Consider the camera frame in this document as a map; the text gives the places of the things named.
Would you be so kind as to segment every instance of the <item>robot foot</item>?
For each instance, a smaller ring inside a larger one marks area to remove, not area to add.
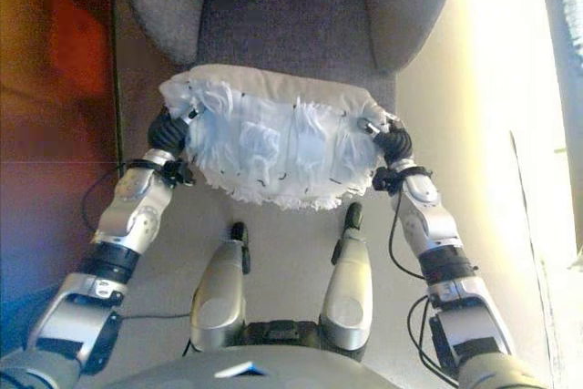
[[[237,222],[230,227],[230,238],[242,243],[243,275],[251,272],[251,254],[249,253],[249,230],[243,222]]]
[[[351,233],[353,233],[355,230],[358,232],[362,223],[363,204],[360,202],[353,202],[350,204],[350,207],[348,207],[348,211],[346,211],[346,217],[344,218],[343,237],[336,242],[334,252],[332,253],[331,262],[333,265],[336,265],[336,262],[338,261],[338,258],[343,251],[343,240],[347,237],[351,237]]]

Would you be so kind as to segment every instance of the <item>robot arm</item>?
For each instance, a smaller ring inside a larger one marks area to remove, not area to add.
[[[455,220],[426,169],[413,160],[411,138],[398,119],[388,133],[366,120],[359,125],[385,152],[375,189],[392,196],[404,236],[419,264],[436,314],[430,319],[434,347],[443,370],[460,387],[544,387],[510,354],[514,346],[487,287],[465,256]]]
[[[171,119],[162,112],[152,123],[152,149],[128,165],[100,218],[89,254],[66,277],[32,330],[26,350],[3,361],[7,383],[12,378],[27,387],[65,389],[75,385],[80,373],[95,374],[106,366],[121,325],[113,307],[122,303],[139,256],[156,238],[174,187],[192,182],[186,163],[177,156],[195,116],[189,111]]]

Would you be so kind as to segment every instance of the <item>white fabric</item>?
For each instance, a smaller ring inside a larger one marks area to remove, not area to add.
[[[332,209],[362,195],[381,154],[357,127],[386,113],[366,90],[247,67],[202,66],[160,86],[172,117],[189,106],[187,155],[236,200]]]

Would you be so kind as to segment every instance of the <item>gray chair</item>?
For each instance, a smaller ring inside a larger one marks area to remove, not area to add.
[[[132,0],[159,50],[184,68],[257,67],[368,89],[394,110],[394,75],[444,0]]]

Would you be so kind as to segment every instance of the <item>robot leg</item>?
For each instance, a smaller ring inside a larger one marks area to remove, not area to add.
[[[324,299],[320,325],[334,351],[359,358],[373,320],[373,281],[365,239],[360,232],[362,205],[351,204],[343,237],[334,248],[335,265]]]
[[[192,300],[190,341],[197,350],[237,343],[245,318],[243,274],[249,271],[247,227],[238,222],[212,256]]]

